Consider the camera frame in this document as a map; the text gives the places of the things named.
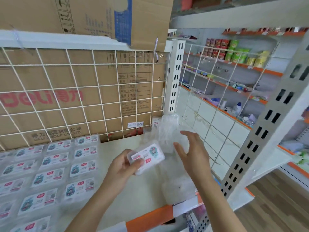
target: wooden floor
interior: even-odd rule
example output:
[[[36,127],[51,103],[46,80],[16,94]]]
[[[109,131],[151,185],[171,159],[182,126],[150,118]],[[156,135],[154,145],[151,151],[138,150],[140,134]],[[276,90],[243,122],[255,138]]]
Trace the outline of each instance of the wooden floor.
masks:
[[[309,232],[309,192],[275,170],[248,189],[255,199],[236,211],[248,232]]]

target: white wire grid panel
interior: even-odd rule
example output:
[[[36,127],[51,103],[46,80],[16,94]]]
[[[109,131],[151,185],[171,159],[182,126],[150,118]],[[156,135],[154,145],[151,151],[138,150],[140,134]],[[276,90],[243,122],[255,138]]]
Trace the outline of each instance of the white wire grid panel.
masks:
[[[102,141],[114,140],[141,134],[152,116],[162,115],[169,41],[167,53],[158,52],[157,60],[154,51],[128,51],[106,37],[101,41],[111,43],[95,37],[93,44],[93,36],[31,33],[40,48],[7,48],[36,45],[28,33],[16,40],[8,32],[0,32],[2,150],[94,133]],[[125,51],[110,50],[113,46]]]
[[[188,57],[190,57],[190,52],[193,47],[196,46],[190,46]],[[234,133],[237,135],[236,138],[245,139],[239,143],[237,143],[237,140],[233,140],[233,137],[230,135],[233,131],[235,131],[234,128],[239,126],[239,117],[237,116],[234,119],[230,119],[227,113],[223,112],[221,109],[222,107],[212,107],[202,100],[202,98],[209,98],[207,97],[206,93],[209,82],[219,78],[218,76],[214,75],[213,71],[216,63],[218,62],[218,56],[221,50],[219,50],[215,59],[211,59],[214,60],[212,70],[210,72],[204,72],[205,75],[202,75],[204,79],[207,80],[204,91],[198,90],[198,92],[196,92],[197,89],[192,87],[192,85],[194,85],[196,75],[201,75],[198,74],[198,72],[200,72],[199,65],[201,60],[204,58],[204,50],[207,48],[212,48],[204,46],[198,47],[200,47],[202,50],[197,67],[194,71],[193,81],[190,82],[190,84],[184,84],[183,81],[181,81],[181,85],[188,88],[189,94],[188,96],[184,96],[181,93],[183,92],[186,94],[187,92],[184,89],[180,89],[178,98],[182,99],[182,101],[177,101],[176,112],[180,111],[181,115],[183,115],[183,123],[187,124],[194,130],[198,130],[197,133],[199,133],[199,135],[202,137],[211,158],[212,154],[215,153],[213,159],[211,160],[211,167],[217,178],[221,179],[222,193],[227,198],[228,202],[231,203],[237,199],[239,191],[248,185],[255,172],[261,167],[262,163],[267,160],[269,153],[271,153],[277,144],[279,144],[284,135],[292,127],[298,117],[300,117],[303,110],[308,106],[307,98],[309,96],[309,77],[307,77],[307,75],[309,73],[309,34],[307,33],[305,35],[301,45],[299,46],[299,49],[289,63],[278,86],[273,91],[271,97],[266,103],[263,112],[257,119],[257,122],[249,132],[248,136],[245,134],[245,138],[242,137],[240,135],[240,130]],[[182,80],[188,66],[187,62],[188,60],[184,65]],[[220,94],[220,101],[218,104],[221,104],[224,94],[229,88],[238,62],[239,59],[236,62],[230,76],[227,79],[224,78],[226,81],[226,86],[223,90],[223,93]],[[263,68],[252,89],[246,93],[247,98],[242,106],[241,112],[248,103],[248,100],[251,98],[252,91],[257,86],[257,83],[261,79],[264,72],[265,68]],[[203,113],[205,110],[201,108],[204,107],[204,104],[207,104],[208,107],[212,108],[208,109],[208,111],[211,112]],[[212,142],[214,139],[211,139],[210,136],[215,137],[216,139],[221,139],[221,144],[214,145]],[[221,157],[221,154],[224,154],[222,153],[222,149],[225,147],[227,147],[227,151],[231,155],[232,152],[237,150],[234,156],[230,156],[230,160],[228,160],[228,158],[224,159]],[[218,176],[218,174],[216,174],[218,171],[215,171],[215,169],[220,165],[225,165],[227,168],[225,171],[223,171],[223,175]],[[202,220],[199,222],[199,226],[197,226],[194,231],[205,231],[209,224],[208,222],[207,214],[205,214]]]

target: cartoon character sticker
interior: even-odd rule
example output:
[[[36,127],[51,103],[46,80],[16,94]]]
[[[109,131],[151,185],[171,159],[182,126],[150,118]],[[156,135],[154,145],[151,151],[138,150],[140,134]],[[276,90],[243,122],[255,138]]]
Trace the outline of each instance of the cartoon character sticker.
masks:
[[[13,171],[13,165],[6,167],[5,171],[3,172],[3,174],[9,174]]]
[[[16,156],[22,156],[25,154],[25,149],[21,149]]]
[[[47,157],[46,159],[44,159],[42,165],[48,165],[51,162],[50,157]]]
[[[50,150],[53,150],[55,148],[56,148],[56,144],[51,144],[51,145],[49,145],[48,150],[50,151]]]
[[[41,174],[41,175],[37,176],[37,178],[35,179],[33,184],[35,184],[35,185],[40,184],[43,180],[44,180],[44,175]]]
[[[21,206],[21,211],[27,211],[27,210],[29,210],[29,208],[31,208],[31,206],[33,205],[33,199],[32,198],[30,198],[30,199],[27,199],[24,203],[23,203],[23,205]]]
[[[80,138],[79,141],[78,141],[78,144],[83,144],[84,142],[85,142],[85,139]]]
[[[76,174],[79,172],[79,167],[78,165],[75,165],[73,168],[72,168],[72,171],[71,171],[71,174]]]
[[[78,150],[75,154],[75,157],[79,157],[83,154],[82,150]]]
[[[159,154],[157,152],[157,148],[156,147],[150,147],[149,153],[156,158]]]
[[[71,196],[74,193],[75,193],[75,187],[74,184],[72,184],[66,189],[66,196]]]

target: white bottle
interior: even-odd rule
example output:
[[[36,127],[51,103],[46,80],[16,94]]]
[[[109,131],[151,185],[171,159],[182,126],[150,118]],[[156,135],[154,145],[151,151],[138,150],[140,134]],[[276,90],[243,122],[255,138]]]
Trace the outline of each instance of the white bottle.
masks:
[[[232,113],[234,113],[236,116],[239,116],[241,111],[241,102],[238,102],[237,105],[233,107]]]

